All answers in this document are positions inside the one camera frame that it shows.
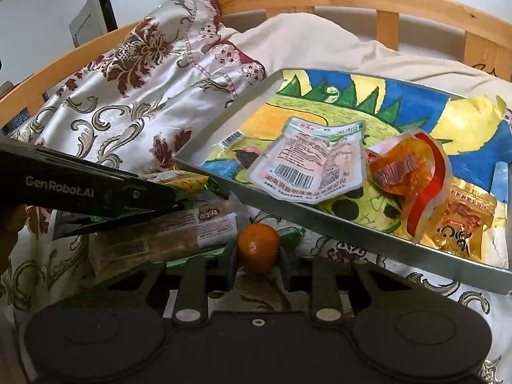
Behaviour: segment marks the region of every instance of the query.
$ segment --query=orange fruit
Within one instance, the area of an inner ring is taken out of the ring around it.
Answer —
[[[279,234],[265,224],[252,224],[238,238],[238,254],[252,273],[265,274],[276,263],[279,253]]]

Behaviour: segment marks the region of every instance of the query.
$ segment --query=metal rivet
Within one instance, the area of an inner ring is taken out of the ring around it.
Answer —
[[[316,317],[320,320],[324,320],[325,322],[334,322],[341,318],[341,313],[336,309],[320,309],[316,313]]]
[[[181,322],[195,322],[201,317],[196,309],[181,309],[176,312],[176,319]]]
[[[265,324],[265,320],[264,319],[253,319],[252,324],[254,326],[263,326]]]

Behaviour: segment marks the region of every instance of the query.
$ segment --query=brand logo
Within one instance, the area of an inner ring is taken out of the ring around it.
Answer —
[[[94,189],[82,189],[80,186],[68,186],[65,183],[57,183],[54,180],[38,180],[34,179],[32,176],[27,176],[25,178],[25,184],[39,189],[66,193],[68,195],[94,197]]]
[[[219,214],[220,214],[219,209],[217,207],[213,206],[211,208],[208,208],[205,211],[199,212],[197,217],[199,220],[203,221],[203,220],[210,220],[212,218],[215,218]]]

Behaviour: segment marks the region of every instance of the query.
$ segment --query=wooden headboard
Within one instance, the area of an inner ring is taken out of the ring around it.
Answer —
[[[400,14],[434,20],[465,30],[463,63],[479,65],[505,80],[512,75],[512,25],[484,12],[449,0],[217,0],[222,15],[265,10],[267,18],[283,12],[314,12],[314,7],[354,7],[377,10],[377,40],[398,49]],[[76,48],[27,78],[0,100],[0,126],[41,94],[102,53],[115,47],[137,23],[128,24]]]

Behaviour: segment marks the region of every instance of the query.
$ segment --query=silver tray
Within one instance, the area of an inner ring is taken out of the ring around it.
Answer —
[[[450,96],[460,95],[415,83],[386,78],[387,81],[406,82]],[[256,109],[268,101],[283,83],[282,71],[278,71],[254,88],[248,89],[222,114],[195,135],[176,155],[180,169],[212,176],[222,192],[232,191],[247,205],[280,216],[321,235],[355,245],[364,250],[421,268],[443,277],[460,281],[495,293],[506,294],[512,290],[512,272],[456,257],[442,251],[416,244],[375,229],[344,220],[312,206],[277,200],[267,193],[244,185],[230,178],[210,174],[201,168],[212,152],[213,146],[236,131]]]

